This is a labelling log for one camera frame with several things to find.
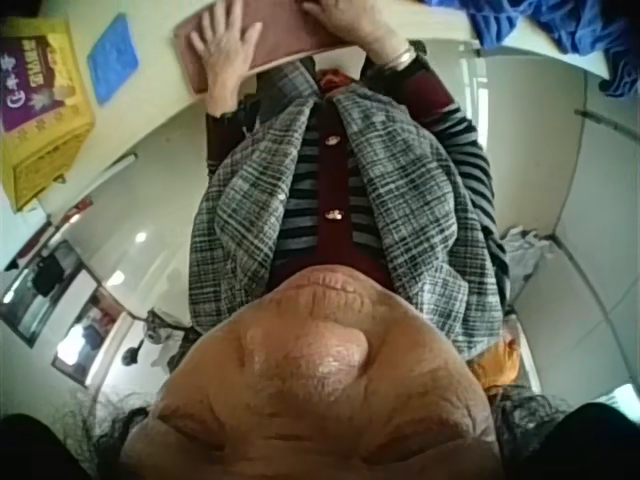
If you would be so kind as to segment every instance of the button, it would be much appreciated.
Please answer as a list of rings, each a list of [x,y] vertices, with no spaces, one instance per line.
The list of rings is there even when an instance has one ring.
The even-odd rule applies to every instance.
[[[325,145],[329,145],[330,147],[333,147],[334,145],[337,145],[338,143],[340,143],[341,138],[337,135],[331,135],[329,138],[327,138],[325,140]]]
[[[342,220],[344,212],[342,210],[329,210],[324,214],[324,218],[327,220]]]

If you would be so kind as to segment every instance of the nose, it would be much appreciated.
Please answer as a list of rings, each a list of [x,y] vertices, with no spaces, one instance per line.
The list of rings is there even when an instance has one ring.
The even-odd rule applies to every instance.
[[[368,351],[361,331],[335,322],[271,322],[247,332],[245,368],[282,391],[331,400],[358,378]]]

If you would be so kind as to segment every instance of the table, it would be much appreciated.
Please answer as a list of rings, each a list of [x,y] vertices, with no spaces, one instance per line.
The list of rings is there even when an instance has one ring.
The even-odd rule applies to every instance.
[[[95,129],[80,151],[66,184],[54,184],[39,200],[52,219],[60,218],[100,173],[137,142],[196,101],[184,81],[172,45],[174,27],[211,0],[44,0],[43,16],[67,17],[80,72],[93,103]],[[477,37],[464,12],[433,8],[414,0],[384,0],[386,18],[408,38],[471,41]],[[104,107],[92,92],[87,55],[116,14],[124,12],[132,30],[140,67]],[[504,42],[535,54],[557,58],[609,78],[601,52],[565,55],[532,22],[519,23]]]

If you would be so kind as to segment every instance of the pink book cover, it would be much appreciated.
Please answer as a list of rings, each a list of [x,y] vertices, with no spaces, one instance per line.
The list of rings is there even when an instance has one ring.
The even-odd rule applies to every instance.
[[[273,66],[314,53],[345,47],[344,40],[328,32],[300,7],[301,0],[245,0],[243,25],[262,22],[251,71],[258,73]],[[178,57],[188,83],[197,95],[207,91],[207,79],[189,34],[200,29],[203,8],[184,20],[174,30]]]

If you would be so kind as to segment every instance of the wrinkled skin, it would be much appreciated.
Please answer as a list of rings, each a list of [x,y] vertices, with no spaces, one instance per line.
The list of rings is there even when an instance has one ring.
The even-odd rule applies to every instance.
[[[122,462],[148,479],[501,478],[487,399],[452,344],[338,266],[207,333]]]

